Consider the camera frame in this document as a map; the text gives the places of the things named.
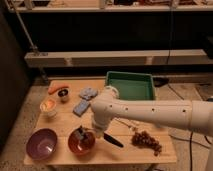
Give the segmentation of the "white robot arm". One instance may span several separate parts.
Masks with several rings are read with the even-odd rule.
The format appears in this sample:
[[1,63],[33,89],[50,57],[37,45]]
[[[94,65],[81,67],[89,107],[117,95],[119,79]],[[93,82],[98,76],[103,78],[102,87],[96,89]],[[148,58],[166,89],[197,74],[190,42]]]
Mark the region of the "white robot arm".
[[93,127],[106,131],[113,118],[153,123],[213,137],[213,102],[192,100],[127,101],[106,86],[91,103]]

